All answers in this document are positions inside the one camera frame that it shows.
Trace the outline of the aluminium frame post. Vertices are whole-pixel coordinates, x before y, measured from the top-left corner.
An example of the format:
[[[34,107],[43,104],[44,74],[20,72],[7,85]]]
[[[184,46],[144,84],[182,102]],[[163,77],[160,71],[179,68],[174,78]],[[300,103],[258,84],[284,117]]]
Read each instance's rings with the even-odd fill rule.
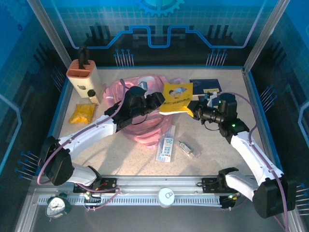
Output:
[[[243,74],[247,75],[253,65],[255,64],[257,58],[259,57],[261,51],[266,45],[268,39],[273,33],[277,23],[285,12],[290,0],[278,0],[275,5],[273,11],[271,12],[265,26],[263,27],[260,36],[258,37],[253,49],[251,50],[244,66],[243,66]]]
[[[72,60],[41,2],[39,0],[27,0],[27,2],[57,51],[64,66],[68,69]]]

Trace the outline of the green alarm clock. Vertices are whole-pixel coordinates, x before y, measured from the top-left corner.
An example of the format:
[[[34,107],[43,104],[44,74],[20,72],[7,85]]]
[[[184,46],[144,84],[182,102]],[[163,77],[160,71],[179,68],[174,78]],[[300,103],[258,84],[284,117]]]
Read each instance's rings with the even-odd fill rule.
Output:
[[[67,199],[66,193],[60,193],[57,196],[50,197],[47,200],[45,214],[48,218],[58,219],[67,215],[71,211],[71,204]]]

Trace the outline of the aluminium frame beam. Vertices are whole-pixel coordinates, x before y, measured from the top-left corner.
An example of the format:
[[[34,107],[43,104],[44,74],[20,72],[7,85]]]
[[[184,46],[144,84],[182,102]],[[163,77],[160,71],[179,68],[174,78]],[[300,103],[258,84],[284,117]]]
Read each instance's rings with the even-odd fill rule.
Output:
[[[238,171],[230,172],[226,175],[219,174],[217,176],[103,176],[102,178],[116,178],[117,184],[116,189],[119,189],[122,194],[148,194],[158,192],[162,188],[169,188],[173,192],[178,193],[203,193],[202,187],[197,186],[197,183],[201,181],[202,178],[220,178],[225,184],[237,190],[239,193],[244,195],[245,193],[254,193],[260,186],[264,187],[278,187],[277,180],[275,178],[270,179],[267,177],[263,181],[256,181],[252,176],[244,176]],[[66,182],[62,185],[55,186],[52,183],[47,183],[44,185],[37,184],[37,181],[34,180],[31,184],[32,188],[37,189],[50,189],[51,191],[63,190],[63,191],[72,191],[74,187],[73,182]],[[82,187],[87,191],[92,192],[93,194],[107,194],[105,190],[100,190],[95,192],[87,187]]]

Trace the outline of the clear pen refill pack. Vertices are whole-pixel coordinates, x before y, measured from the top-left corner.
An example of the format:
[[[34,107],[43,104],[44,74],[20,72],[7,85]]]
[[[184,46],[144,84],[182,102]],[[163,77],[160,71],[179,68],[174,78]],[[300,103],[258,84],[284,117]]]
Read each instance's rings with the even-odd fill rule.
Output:
[[[175,130],[176,126],[171,125],[165,135],[160,138],[155,158],[156,161],[165,163],[171,162]]]

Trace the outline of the yellow snack bag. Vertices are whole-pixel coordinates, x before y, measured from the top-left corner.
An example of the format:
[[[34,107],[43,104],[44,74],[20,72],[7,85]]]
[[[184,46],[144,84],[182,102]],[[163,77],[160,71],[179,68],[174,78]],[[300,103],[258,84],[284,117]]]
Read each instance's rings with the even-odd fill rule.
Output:
[[[70,116],[68,122],[73,123],[86,123],[92,122],[93,114],[96,108],[96,104],[77,104],[75,111]]]

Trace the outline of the small circuit board with LED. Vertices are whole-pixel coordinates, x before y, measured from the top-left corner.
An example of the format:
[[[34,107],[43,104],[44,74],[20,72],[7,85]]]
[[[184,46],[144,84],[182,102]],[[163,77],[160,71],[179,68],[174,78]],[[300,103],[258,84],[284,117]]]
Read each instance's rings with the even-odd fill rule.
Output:
[[[84,203],[101,203],[100,197],[93,196],[92,192],[87,191],[84,194]]]
[[[222,197],[222,203],[225,203],[225,202],[234,202],[236,201],[239,197],[241,197],[241,193],[239,192],[236,192],[236,193],[232,193],[228,196],[223,196]]]

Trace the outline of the small item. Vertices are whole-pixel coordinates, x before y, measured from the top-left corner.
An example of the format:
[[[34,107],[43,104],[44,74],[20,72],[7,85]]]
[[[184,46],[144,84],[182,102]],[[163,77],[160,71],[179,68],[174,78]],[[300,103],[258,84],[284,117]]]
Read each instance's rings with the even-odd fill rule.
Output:
[[[191,147],[189,147],[186,143],[183,143],[181,141],[178,141],[179,147],[182,149],[182,151],[190,158],[197,159],[199,157],[199,154],[196,153]]]

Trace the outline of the yellow book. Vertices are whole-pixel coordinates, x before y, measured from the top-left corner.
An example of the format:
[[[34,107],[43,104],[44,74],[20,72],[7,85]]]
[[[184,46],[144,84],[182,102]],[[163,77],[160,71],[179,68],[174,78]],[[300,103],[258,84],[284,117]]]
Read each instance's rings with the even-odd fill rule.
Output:
[[[169,84],[165,83],[163,88],[163,97],[165,101],[159,107],[159,113],[162,115],[172,115],[187,113],[191,115],[188,108],[193,98],[193,84]]]

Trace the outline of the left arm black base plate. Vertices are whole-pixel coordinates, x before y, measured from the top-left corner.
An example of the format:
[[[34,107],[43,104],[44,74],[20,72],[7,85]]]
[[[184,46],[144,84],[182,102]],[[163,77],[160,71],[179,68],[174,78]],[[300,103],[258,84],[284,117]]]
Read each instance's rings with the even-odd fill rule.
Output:
[[[94,190],[95,192],[98,192],[100,190],[105,190],[107,193],[115,193],[115,189],[117,184],[116,178],[99,178],[98,180],[95,180],[93,184],[88,186],[87,188]],[[80,187],[77,184],[74,184],[73,187],[73,193],[86,193],[87,190]]]

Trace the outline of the small bottle black cap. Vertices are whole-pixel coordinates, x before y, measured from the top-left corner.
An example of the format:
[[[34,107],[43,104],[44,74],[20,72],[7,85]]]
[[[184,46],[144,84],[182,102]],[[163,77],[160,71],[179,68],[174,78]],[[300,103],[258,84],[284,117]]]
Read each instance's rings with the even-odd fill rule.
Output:
[[[88,90],[87,95],[93,104],[96,104],[96,105],[100,104],[99,99],[97,98],[96,92],[93,89]]]

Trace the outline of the beige knife block orange top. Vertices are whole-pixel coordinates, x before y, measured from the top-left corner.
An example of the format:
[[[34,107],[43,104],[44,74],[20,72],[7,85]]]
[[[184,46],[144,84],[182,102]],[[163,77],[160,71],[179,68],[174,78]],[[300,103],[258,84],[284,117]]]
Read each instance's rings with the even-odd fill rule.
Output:
[[[88,91],[94,90],[97,95],[101,95],[103,83],[98,73],[94,61],[89,60],[89,65],[84,65],[84,69],[79,68],[78,59],[70,64],[66,76],[78,92],[81,98],[88,98]]]

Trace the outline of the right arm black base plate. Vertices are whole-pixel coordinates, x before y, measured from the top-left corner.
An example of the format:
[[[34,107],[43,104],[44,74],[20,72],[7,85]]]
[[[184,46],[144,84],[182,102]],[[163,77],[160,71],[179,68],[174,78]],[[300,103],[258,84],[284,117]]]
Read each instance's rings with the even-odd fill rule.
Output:
[[[197,183],[197,186],[202,187],[203,193],[238,193],[237,190],[228,187],[225,182],[220,178],[202,178],[200,182]]]

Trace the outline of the pink student backpack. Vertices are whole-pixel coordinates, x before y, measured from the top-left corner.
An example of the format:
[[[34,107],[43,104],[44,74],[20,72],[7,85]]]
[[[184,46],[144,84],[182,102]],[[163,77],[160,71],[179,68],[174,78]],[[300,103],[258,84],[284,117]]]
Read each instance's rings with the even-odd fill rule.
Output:
[[[168,82],[165,76],[156,74],[131,77],[124,80],[127,87],[138,86],[142,81],[147,83],[146,95],[163,91],[164,84]],[[105,89],[103,98],[109,108],[122,100],[122,84],[119,81],[115,81]],[[165,116],[160,114],[158,110],[155,110],[147,116],[134,118],[133,123],[120,130],[120,132],[130,140],[134,140],[148,148],[154,148],[158,145],[159,139],[170,128],[171,123],[172,115]]]

